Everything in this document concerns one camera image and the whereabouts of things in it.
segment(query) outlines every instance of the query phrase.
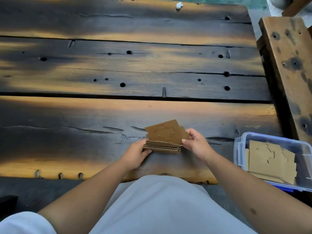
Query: clear plastic box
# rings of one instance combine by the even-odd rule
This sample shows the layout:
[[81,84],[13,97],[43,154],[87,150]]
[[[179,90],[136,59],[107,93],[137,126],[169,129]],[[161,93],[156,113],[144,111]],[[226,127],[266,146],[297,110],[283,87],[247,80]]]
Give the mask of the clear plastic box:
[[245,132],[234,140],[234,164],[246,171],[245,148],[249,147],[249,140],[267,142],[280,145],[295,153],[294,162],[297,164],[295,184],[266,181],[280,189],[295,189],[312,192],[312,147],[310,144],[294,139],[277,136]]

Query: hand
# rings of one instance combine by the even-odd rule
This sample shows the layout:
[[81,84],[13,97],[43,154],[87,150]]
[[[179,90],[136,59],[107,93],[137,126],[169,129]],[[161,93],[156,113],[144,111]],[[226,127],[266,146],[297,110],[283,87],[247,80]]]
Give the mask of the hand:
[[146,139],[139,140],[132,143],[127,151],[123,154],[120,161],[126,165],[126,167],[131,171],[138,168],[143,160],[149,155],[151,150],[143,150],[143,145],[146,143]]
[[206,138],[197,130],[187,129],[186,132],[190,135],[190,140],[182,139],[183,147],[191,150],[199,160],[205,162],[209,157],[217,154],[208,144]]

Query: stack of cardboard pieces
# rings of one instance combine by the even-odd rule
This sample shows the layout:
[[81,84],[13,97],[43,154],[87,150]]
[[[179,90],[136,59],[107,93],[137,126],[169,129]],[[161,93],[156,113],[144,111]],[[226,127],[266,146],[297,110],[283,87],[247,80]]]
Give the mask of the stack of cardboard pieces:
[[177,120],[163,122],[157,125],[145,127],[147,131],[144,149],[165,153],[179,153],[182,139],[189,139],[188,133],[183,126],[179,126]]
[[246,168],[252,175],[269,181],[294,184],[295,154],[277,144],[249,141],[245,149]]

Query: nail hole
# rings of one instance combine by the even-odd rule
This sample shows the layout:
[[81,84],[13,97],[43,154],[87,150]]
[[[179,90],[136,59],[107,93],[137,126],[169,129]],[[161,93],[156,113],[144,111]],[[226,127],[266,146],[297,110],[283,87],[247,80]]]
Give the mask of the nail hole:
[[83,173],[78,173],[78,179],[82,180],[82,178],[83,178]]

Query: forearm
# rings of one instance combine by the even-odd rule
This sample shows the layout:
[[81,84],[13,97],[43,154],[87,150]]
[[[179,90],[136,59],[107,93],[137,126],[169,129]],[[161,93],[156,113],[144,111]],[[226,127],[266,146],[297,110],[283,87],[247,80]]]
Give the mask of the forearm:
[[127,172],[122,161],[114,162],[38,213],[58,234],[89,233]]
[[311,233],[312,209],[219,154],[206,164],[259,233]]

